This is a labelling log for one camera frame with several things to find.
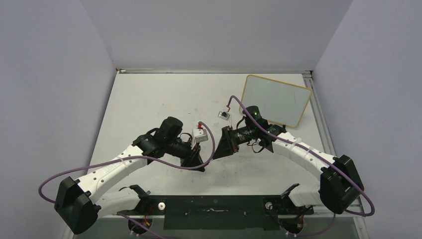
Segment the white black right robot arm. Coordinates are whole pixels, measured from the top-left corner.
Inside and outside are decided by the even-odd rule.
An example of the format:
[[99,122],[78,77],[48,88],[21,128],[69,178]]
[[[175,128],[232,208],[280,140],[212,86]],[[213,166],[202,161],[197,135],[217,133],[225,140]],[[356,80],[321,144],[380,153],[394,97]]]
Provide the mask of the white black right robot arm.
[[342,214],[360,196],[364,187],[350,157],[326,154],[301,142],[285,127],[269,124],[257,106],[249,106],[242,113],[245,126],[223,127],[213,157],[231,156],[239,151],[241,144],[256,141],[262,150],[281,155],[307,170],[319,180],[319,185],[289,187],[281,200],[285,212],[294,213],[304,206],[325,206],[335,214]]

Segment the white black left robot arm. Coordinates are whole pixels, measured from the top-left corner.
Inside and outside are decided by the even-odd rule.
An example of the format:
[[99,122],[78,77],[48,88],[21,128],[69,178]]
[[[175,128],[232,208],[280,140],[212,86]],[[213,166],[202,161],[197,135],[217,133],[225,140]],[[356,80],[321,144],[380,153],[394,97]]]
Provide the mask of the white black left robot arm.
[[137,185],[108,193],[134,171],[165,154],[180,159],[182,169],[205,170],[200,143],[208,140],[208,129],[199,123],[181,139],[183,123],[167,117],[158,128],[140,135],[119,156],[77,179],[67,177],[59,185],[54,209],[74,234],[87,231],[97,219],[120,211],[143,214],[148,209],[147,193]]

